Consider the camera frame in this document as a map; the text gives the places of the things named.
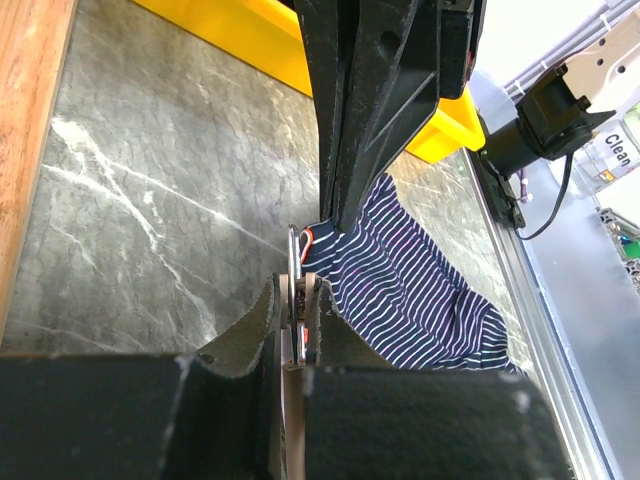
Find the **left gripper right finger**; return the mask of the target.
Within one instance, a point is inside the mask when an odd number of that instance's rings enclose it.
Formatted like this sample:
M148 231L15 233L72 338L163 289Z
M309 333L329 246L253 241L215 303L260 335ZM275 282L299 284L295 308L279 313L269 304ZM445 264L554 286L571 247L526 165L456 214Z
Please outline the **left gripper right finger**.
M319 280L304 373L308 479L567 479L547 403L503 371L391 367Z

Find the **striped navy underwear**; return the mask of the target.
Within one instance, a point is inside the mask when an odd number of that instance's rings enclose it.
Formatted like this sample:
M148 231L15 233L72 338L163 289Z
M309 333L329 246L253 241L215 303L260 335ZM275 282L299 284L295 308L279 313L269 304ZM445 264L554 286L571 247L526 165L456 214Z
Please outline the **striped navy underwear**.
M350 230L326 220L300 237L303 271L330 284L339 314L393 366L522 374L503 317L401 205L390 175Z

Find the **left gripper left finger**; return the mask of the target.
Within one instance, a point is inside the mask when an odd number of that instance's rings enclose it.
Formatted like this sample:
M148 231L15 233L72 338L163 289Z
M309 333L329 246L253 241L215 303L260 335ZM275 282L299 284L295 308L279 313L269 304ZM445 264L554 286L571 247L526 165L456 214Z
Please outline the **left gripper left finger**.
M5 479L277 479L280 287L192 353L5 355Z

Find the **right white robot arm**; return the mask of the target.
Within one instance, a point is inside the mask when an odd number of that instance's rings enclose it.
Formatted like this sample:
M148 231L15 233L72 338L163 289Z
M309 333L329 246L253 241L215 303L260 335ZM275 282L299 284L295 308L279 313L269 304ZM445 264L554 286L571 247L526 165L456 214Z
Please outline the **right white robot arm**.
M320 216L355 223L377 178L459 98L477 57L482 1L298 1L319 131ZM571 161L639 80L639 16L547 69L515 118L487 133L474 168L495 220L524 222L507 179L540 158Z

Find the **wooden clip hanger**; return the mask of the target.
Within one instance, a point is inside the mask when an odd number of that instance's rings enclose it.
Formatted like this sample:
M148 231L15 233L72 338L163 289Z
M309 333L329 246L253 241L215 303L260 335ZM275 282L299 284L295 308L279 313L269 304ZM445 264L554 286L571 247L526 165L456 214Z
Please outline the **wooden clip hanger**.
M281 414L281 471L288 479L308 479L306 398L317 366L317 323L312 316L316 276L302 271L300 232L287 231L287 271L279 276L281 320L276 335Z

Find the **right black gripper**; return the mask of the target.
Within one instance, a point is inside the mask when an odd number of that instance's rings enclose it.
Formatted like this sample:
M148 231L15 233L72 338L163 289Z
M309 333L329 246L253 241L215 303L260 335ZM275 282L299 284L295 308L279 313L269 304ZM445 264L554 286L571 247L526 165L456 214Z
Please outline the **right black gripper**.
M372 184L431 118L438 97L462 96L486 4L294 3L318 126L321 220L333 214L337 176L337 228L350 230Z

